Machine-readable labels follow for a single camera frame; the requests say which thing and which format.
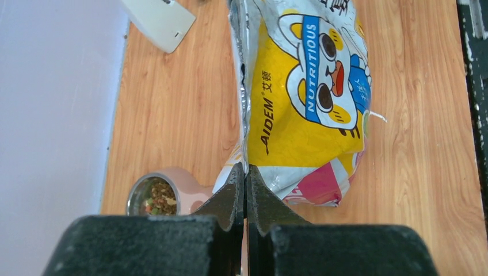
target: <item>white plastic piece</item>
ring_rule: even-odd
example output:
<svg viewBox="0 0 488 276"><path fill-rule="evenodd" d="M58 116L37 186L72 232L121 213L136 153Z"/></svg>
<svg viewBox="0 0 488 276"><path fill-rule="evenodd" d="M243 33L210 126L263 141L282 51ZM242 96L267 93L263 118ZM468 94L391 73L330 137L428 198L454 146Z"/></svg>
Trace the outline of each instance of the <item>white plastic piece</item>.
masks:
<svg viewBox="0 0 488 276"><path fill-rule="evenodd" d="M195 16L175 0L121 0L134 25L159 49L172 53Z"/></svg>

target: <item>wooden floor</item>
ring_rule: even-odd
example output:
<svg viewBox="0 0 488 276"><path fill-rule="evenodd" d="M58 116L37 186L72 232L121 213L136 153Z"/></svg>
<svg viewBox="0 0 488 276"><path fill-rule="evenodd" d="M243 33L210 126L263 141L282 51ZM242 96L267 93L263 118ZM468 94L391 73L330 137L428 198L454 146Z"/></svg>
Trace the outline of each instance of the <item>wooden floor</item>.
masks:
<svg viewBox="0 0 488 276"><path fill-rule="evenodd" d="M238 137L225 1L179 0L197 21L171 55L131 27L102 212L166 166L213 185ZM455 0L356 0L373 76L369 151L338 208L314 223L402 224L443 275L487 275L488 247Z"/></svg>

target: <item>cartoon cat eye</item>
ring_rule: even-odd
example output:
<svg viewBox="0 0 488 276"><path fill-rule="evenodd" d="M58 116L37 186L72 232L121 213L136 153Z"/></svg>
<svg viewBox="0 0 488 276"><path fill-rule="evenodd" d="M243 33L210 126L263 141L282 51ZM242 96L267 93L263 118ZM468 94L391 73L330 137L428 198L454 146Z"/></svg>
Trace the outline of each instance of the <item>cartoon cat eye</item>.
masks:
<svg viewBox="0 0 488 276"><path fill-rule="evenodd" d="M326 84L321 84L317 90L317 100L319 108L323 112L331 112L334 102L332 101L332 94Z"/></svg>
<svg viewBox="0 0 488 276"><path fill-rule="evenodd" d="M321 44L321 49L323 53L325 54L325 57L330 60L334 61L336 59L336 54L337 54L337 49L336 45L334 44L334 40L330 38L329 35L326 33L321 34L319 38L320 44Z"/></svg>

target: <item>stainless steel bowl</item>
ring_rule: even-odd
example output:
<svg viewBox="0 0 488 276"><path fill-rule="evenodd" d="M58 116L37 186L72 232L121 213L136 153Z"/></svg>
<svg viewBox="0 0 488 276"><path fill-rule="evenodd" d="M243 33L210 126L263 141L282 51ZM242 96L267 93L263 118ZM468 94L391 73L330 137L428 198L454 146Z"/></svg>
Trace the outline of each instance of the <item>stainless steel bowl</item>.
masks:
<svg viewBox="0 0 488 276"><path fill-rule="evenodd" d="M166 181L174 191L176 197L176 215L180 214L181 204L178 189L166 175L159 172L151 172L139 178L129 193L125 213L127 216L148 216L144 202L151 197L151 188L157 181Z"/></svg>

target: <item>white wall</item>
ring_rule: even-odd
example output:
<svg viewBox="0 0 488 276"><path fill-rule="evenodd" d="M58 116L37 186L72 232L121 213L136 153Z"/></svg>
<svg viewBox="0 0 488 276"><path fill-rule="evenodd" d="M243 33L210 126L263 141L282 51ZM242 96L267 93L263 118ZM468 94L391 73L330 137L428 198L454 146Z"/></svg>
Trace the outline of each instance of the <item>white wall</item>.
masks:
<svg viewBox="0 0 488 276"><path fill-rule="evenodd" d="M100 211L127 26L117 0L0 0L0 275Z"/></svg>

